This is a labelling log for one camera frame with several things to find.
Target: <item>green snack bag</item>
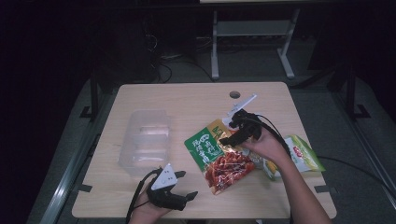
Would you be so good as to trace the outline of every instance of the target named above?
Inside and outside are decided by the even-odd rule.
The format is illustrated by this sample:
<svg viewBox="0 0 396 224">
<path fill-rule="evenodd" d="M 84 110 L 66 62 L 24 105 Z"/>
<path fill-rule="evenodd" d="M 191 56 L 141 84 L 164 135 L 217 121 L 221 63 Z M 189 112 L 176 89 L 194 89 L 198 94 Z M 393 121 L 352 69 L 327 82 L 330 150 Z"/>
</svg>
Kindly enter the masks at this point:
<svg viewBox="0 0 396 224">
<path fill-rule="evenodd" d="M 288 135 L 285 137 L 285 142 L 288 144 L 291 159 L 300 172 L 325 171 L 315 151 L 302 138 L 297 135 Z M 275 180 L 276 177 L 280 177 L 280 173 L 273 162 L 266 159 L 262 160 L 262 167 L 270 179 Z"/>
<path fill-rule="evenodd" d="M 229 136 L 231 133 L 221 119 L 216 119 L 184 142 L 215 195 L 255 169 L 240 148 L 225 147 L 219 142 Z"/>
</svg>

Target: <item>white triangular marker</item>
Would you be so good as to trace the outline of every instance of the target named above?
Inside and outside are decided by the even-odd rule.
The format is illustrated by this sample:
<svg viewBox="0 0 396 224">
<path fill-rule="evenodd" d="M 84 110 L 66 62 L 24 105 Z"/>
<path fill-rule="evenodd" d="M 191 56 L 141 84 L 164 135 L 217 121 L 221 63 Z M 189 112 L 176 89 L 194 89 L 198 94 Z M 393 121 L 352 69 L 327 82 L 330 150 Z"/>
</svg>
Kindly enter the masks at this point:
<svg viewBox="0 0 396 224">
<path fill-rule="evenodd" d="M 163 171 L 160 173 L 158 178 L 155 180 L 154 184 L 152 184 L 151 189 L 163 189 L 177 183 L 177 178 L 175 176 L 175 172 L 171 166 L 171 163 L 168 163 Z"/>
<path fill-rule="evenodd" d="M 244 108 L 248 103 L 250 103 L 254 98 L 256 98 L 257 95 L 253 93 L 250 97 L 248 97 L 246 100 L 239 102 L 238 104 L 233 105 L 233 108 L 231 109 L 230 112 L 227 113 L 229 117 L 231 117 L 234 113 L 238 112 L 240 109 Z"/>
</svg>

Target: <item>human arm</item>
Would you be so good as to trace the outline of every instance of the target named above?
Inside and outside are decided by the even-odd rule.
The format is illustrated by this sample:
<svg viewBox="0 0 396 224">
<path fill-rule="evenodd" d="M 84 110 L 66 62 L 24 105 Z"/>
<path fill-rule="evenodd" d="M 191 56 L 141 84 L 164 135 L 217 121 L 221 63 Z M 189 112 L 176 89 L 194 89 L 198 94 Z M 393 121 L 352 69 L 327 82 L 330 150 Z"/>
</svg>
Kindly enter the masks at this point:
<svg viewBox="0 0 396 224">
<path fill-rule="evenodd" d="M 160 208 L 150 203 L 146 190 L 147 189 L 144 189 L 137 198 L 135 209 L 132 212 L 129 224 L 153 224 L 160 217 L 171 211 L 171 209 Z"/>
<path fill-rule="evenodd" d="M 271 133 L 262 128 L 262 135 L 258 140 L 245 142 L 242 147 L 276 164 L 285 185 L 295 223 L 332 223 L 286 150 Z"/>
</svg>

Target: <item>transparent bin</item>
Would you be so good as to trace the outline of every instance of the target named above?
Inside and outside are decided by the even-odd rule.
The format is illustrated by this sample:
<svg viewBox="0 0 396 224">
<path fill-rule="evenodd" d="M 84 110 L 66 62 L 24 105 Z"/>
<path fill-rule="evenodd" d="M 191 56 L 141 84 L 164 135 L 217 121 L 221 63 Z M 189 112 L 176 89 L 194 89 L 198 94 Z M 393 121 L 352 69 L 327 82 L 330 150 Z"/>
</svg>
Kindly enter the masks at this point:
<svg viewBox="0 0 396 224">
<path fill-rule="evenodd" d="M 136 110 L 128 122 L 119 165 L 131 176 L 145 176 L 168 163 L 170 119 L 165 110 Z"/>
</svg>

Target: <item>white metal stand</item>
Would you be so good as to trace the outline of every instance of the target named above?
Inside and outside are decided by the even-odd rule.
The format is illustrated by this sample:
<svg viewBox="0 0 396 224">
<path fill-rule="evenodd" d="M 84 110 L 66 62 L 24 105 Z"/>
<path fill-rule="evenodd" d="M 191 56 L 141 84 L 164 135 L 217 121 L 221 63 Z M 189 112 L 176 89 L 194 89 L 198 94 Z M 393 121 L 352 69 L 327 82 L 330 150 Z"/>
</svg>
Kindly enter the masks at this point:
<svg viewBox="0 0 396 224">
<path fill-rule="evenodd" d="M 295 9 L 291 20 L 285 21 L 218 21 L 218 12 L 213 14 L 213 48 L 211 54 L 212 78 L 219 79 L 218 64 L 218 36 L 237 36 L 237 35 L 284 35 L 285 44 L 282 49 L 278 49 L 280 61 L 285 69 L 288 78 L 294 78 L 289 60 L 286 56 L 291 37 L 297 22 L 300 9 Z"/>
</svg>

